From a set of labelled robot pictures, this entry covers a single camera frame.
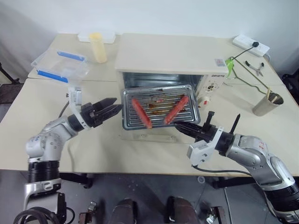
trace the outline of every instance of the white table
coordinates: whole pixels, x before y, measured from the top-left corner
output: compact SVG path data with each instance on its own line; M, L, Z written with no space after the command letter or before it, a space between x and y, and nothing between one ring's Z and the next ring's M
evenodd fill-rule
M299 175L298 106L284 86L271 87L284 98L285 103L267 115L257 117L251 108L263 97L261 93L243 84L222 86L207 110L201 113L201 124L206 120L207 111L212 110L216 112L212 124L221 125L229 131L240 113L241 119L235 133L260 137L267 142L269 150L286 163L293 175ZM94 103L105 97L119 99L117 88L116 82L83 81L83 102ZM49 121L57 118L67 101L66 92L67 87L61 82L27 79L0 123L0 169L27 169L26 141L38 134ZM65 114L70 115L70 110L67 109ZM170 133L181 136L185 142L193 141L175 128L168 129ZM60 171L207 175L191 168L186 156L188 144L123 140L122 131L121 114L95 129L81 131L65 145ZM217 152L201 167L245 170Z
M92 49L90 43L80 42L77 38L77 34L58 34L54 39L53 43L49 48L64 50L74 54L85 55L88 59L88 65L90 72L84 78L86 81L116 81L116 72L114 69L114 62L117 55L118 44L120 41L120 36L116 36L115 42L113 44L105 44L107 62L106 63L96 63L93 57ZM236 56L243 51L243 49L232 44L231 39L217 38L218 44L221 47L224 59L230 56ZM263 57L257 57L251 53L244 53L237 58L241 63L245 64L245 60L249 61L252 65L258 67L262 62L265 67L262 69L264 77L259 77L262 82L266 85L282 85L282 81L277 76L273 68ZM260 84L254 77L252 77L244 68L235 62L235 70L238 75L245 81L251 84ZM39 78L39 79L49 79L37 74L36 70L33 69L29 74L29 78ZM225 81L227 84L244 84L242 81L234 79Z

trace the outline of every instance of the sticker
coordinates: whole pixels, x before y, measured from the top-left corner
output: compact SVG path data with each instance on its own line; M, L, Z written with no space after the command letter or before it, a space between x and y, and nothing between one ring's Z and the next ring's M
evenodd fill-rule
M215 60L215 62L216 62L217 67L225 67L225 62L224 62L223 59L216 58L216 59L214 59L214 60Z

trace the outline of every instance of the sausage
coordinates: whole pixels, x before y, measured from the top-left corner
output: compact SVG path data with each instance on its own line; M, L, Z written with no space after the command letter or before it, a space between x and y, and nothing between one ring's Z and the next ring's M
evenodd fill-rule
M143 107L140 105L137 99L132 99L132 105L134 110L136 111L138 117L140 118L141 122L147 127L152 128L151 120L149 116L145 113Z
M169 114L164 119L164 124L168 125L170 124L173 119L176 117L176 115L184 108L186 103L188 103L189 97L183 96L181 100L178 102L178 104L169 112Z

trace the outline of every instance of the oven control knob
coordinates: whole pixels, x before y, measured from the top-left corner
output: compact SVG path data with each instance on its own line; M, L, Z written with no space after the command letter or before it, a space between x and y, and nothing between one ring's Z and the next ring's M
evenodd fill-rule
M209 97L200 97L198 99L198 106L199 106L199 108L204 108L209 104L209 102L210 102Z

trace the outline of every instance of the green wire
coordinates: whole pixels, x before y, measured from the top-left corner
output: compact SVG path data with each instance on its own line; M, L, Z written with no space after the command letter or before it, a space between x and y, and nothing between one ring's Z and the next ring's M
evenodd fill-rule
M247 69L241 62L239 62L236 58L234 57L230 57L230 59L233 59L233 60L236 60L247 72L249 72L254 78L256 78L264 87L266 87L268 89L268 86L266 86L258 77L256 77L249 69ZM246 82L244 79L241 79L240 77L237 76L237 73L236 71L234 70L234 68L232 68L232 71L234 72L235 74L235 77L239 80L241 80L242 82L246 83L247 85L251 86L251 87L255 87L257 88L257 90L262 93L262 94L265 94L265 92L261 91L260 88L256 85L251 85L249 84L248 82Z
M265 92L261 91L260 88L259 88L258 86L256 86L256 85L251 85L251 84L249 84L248 82L246 82L245 80L243 80L243 79L241 79L240 77L238 77L238 76L237 76L237 73L236 73L235 70L234 70L234 68L232 68L232 71L234 72L235 77L236 77L237 79L241 80L242 82L246 83L247 85L249 85L249 86L251 86L251 87L255 87L255 88L257 88L257 90L258 90L259 92L261 92L262 94L266 94Z

